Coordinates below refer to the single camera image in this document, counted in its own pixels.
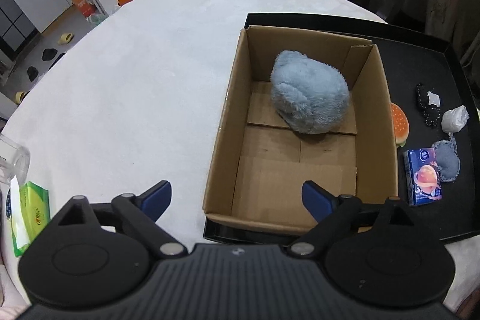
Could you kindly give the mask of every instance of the fluffy stuffed animal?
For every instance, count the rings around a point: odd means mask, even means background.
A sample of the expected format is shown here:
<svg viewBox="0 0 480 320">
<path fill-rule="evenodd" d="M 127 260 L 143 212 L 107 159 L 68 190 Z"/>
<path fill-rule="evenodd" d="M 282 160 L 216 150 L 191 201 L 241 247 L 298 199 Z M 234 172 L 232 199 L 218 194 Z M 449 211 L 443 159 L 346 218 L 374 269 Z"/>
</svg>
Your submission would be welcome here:
<svg viewBox="0 0 480 320">
<path fill-rule="evenodd" d="M 326 133 L 342 122 L 349 88 L 340 72 L 300 52 L 283 51 L 272 70 L 272 102 L 299 133 Z"/>
</svg>

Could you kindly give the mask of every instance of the silver screw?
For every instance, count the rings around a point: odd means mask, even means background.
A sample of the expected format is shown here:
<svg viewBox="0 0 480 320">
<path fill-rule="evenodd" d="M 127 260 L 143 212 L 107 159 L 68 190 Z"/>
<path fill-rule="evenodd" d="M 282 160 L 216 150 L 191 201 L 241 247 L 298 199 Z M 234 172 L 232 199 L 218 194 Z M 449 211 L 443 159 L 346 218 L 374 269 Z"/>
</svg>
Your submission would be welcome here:
<svg viewBox="0 0 480 320">
<path fill-rule="evenodd" d="M 315 247 L 310 243 L 300 242 L 291 246 L 290 250 L 297 255 L 310 255 L 315 250 Z"/>
<path fill-rule="evenodd" d="M 160 247 L 160 252 L 168 256 L 178 255 L 183 252 L 183 246 L 180 243 L 165 243 Z"/>
</svg>

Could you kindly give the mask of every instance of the plastic bag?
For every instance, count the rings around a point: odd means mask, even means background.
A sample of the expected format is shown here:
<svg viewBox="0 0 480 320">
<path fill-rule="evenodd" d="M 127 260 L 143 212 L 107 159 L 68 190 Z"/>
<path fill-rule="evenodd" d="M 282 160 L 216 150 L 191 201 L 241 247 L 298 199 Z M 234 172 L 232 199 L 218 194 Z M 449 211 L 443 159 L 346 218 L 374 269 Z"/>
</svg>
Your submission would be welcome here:
<svg viewBox="0 0 480 320">
<path fill-rule="evenodd" d="M 442 129 L 445 133 L 455 133 L 462 130 L 469 119 L 467 108 L 462 105 L 453 110 L 447 110 L 442 118 Z"/>
</svg>

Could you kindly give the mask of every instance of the floor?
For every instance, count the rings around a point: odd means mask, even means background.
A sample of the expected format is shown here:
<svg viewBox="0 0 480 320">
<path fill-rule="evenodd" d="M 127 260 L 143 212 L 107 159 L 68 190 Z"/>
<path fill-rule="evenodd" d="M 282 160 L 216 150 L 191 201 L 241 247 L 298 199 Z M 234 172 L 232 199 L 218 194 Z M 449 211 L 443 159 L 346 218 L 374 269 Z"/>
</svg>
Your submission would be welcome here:
<svg viewBox="0 0 480 320">
<path fill-rule="evenodd" d="M 14 101 L 18 91 L 30 91 L 38 79 L 49 70 L 58 55 L 72 48 L 92 29 L 93 26 L 75 7 L 69 8 L 22 51 L 6 84 L 0 86 L 0 92 Z M 75 35 L 67 45 L 58 44 L 58 39 L 63 33 Z M 43 51 L 47 48 L 55 48 L 58 53 L 53 60 L 42 61 Z M 38 76 L 33 82 L 28 79 L 27 75 L 27 69 L 30 66 L 38 70 Z"/>
</svg>

